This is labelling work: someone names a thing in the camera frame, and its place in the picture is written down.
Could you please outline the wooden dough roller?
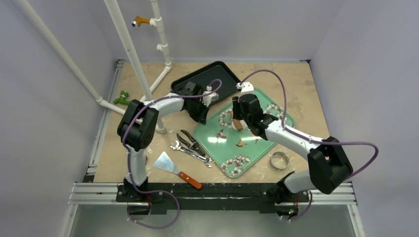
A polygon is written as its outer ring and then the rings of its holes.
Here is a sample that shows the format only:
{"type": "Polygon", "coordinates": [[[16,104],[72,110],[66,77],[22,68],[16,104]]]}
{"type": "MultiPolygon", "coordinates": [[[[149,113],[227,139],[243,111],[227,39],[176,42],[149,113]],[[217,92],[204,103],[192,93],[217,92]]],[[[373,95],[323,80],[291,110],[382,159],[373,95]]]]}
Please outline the wooden dough roller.
{"type": "Polygon", "coordinates": [[[234,120],[235,126],[237,128],[236,131],[243,131],[247,127],[246,123],[243,120],[238,120],[238,119],[233,119],[233,120],[234,120]]]}

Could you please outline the green floral tray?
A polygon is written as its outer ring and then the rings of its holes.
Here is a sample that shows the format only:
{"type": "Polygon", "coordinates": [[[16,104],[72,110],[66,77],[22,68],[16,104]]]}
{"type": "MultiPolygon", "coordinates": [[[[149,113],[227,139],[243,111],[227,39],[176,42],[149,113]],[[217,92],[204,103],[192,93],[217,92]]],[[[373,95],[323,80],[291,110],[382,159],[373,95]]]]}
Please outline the green floral tray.
{"type": "Polygon", "coordinates": [[[230,129],[232,108],[232,103],[224,106],[207,124],[198,125],[193,136],[227,177],[238,178],[276,143],[253,135],[247,127],[243,131],[230,129]]]}

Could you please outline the black plastic tray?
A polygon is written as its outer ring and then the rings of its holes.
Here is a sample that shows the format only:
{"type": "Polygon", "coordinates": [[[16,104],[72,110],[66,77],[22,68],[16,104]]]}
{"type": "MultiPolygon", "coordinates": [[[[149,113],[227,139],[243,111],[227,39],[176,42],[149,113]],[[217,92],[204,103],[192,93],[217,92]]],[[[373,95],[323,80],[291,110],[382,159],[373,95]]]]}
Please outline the black plastic tray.
{"type": "Polygon", "coordinates": [[[171,83],[170,87],[172,90],[180,90],[190,81],[205,89],[214,79],[220,79],[222,81],[222,86],[217,91],[219,101],[233,95],[237,91],[236,85],[241,82],[224,62],[215,61],[175,80],[171,83]]]}

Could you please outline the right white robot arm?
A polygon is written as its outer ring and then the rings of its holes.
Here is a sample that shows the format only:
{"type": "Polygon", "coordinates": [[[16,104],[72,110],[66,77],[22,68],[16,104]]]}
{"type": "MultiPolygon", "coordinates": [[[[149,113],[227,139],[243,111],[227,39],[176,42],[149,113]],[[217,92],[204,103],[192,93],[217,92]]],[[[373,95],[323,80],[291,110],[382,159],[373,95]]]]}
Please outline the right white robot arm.
{"type": "Polygon", "coordinates": [[[306,171],[291,172],[277,183],[280,199],[289,201],[296,193],[313,189],[330,194],[353,173],[353,167],[336,138],[310,137],[286,127],[278,117],[263,112],[254,94],[235,96],[232,101],[233,117],[243,120],[252,134],[290,149],[308,163],[306,171]]]}

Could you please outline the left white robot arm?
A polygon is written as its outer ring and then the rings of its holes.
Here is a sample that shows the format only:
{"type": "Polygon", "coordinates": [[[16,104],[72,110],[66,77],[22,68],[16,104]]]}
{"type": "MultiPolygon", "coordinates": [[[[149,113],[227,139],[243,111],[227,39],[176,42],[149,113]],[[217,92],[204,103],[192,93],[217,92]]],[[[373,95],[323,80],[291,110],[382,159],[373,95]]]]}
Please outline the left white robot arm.
{"type": "Polygon", "coordinates": [[[135,202],[147,197],[145,151],[153,140],[159,119],[172,113],[186,111],[190,118],[200,124],[206,124],[207,114],[213,101],[219,99],[216,89],[210,85],[203,90],[193,82],[181,90],[173,90],[166,96],[152,101],[132,100],[117,128],[117,134],[127,153],[128,173],[126,181],[131,184],[128,196],[135,202]]]}

